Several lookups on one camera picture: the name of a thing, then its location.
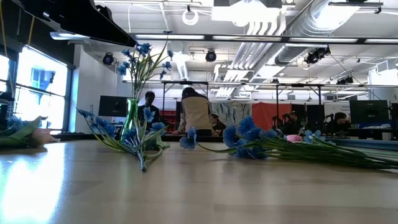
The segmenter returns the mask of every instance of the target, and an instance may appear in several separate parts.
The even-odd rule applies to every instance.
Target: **green glass vase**
[[[128,98],[127,99],[127,117],[123,124],[122,131],[120,133],[120,141],[124,142],[123,135],[127,133],[131,128],[135,128],[136,124],[134,121],[138,122],[138,102],[139,99]]]

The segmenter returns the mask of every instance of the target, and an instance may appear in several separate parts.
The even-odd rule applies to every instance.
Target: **person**
[[[211,123],[214,125],[213,130],[219,135],[223,135],[223,131],[226,128],[225,124],[223,124],[219,119],[218,115],[211,114],[210,115]]]
[[[151,122],[147,122],[147,129],[152,128],[152,123],[156,123],[160,121],[160,112],[159,109],[152,105],[152,103],[155,100],[155,93],[153,91],[148,91],[145,93],[145,104],[142,106],[138,107],[138,120],[144,124],[145,118],[144,118],[144,108],[149,107],[150,111],[153,112],[155,111],[155,116],[154,119]]]
[[[343,112],[337,112],[334,120],[328,124],[328,133],[347,132],[350,127],[351,123],[347,121],[347,115]]]
[[[210,121],[210,103],[207,97],[197,93],[192,87],[182,91],[182,114],[180,126],[173,135],[183,134],[191,127],[197,129],[198,136],[213,135]]]
[[[289,115],[290,119],[287,123],[285,123],[283,132],[284,134],[298,134],[302,127],[299,117],[295,111],[291,111]]]

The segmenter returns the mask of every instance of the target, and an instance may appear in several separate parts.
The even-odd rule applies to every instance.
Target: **ceiling light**
[[[366,39],[367,44],[398,44],[398,39]]]
[[[134,35],[136,39],[139,40],[167,40],[167,35],[164,34],[137,34]],[[203,40],[205,39],[204,35],[170,35],[169,40]]]
[[[261,37],[261,36],[250,36],[250,35],[215,35],[213,40],[241,40],[241,41],[269,41],[278,42],[281,37]]]
[[[291,37],[292,42],[308,42],[308,43],[355,43],[355,38],[316,38],[316,37]]]

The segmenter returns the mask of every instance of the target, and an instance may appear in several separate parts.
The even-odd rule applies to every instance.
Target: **screen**
[[[353,124],[389,121],[387,100],[350,101],[349,110]]]
[[[127,97],[101,96],[98,116],[127,116]]]

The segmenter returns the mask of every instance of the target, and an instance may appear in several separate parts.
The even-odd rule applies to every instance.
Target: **table surface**
[[[218,143],[203,143],[222,149]],[[398,221],[398,174],[172,147],[142,173],[97,141],[0,152],[0,223]]]

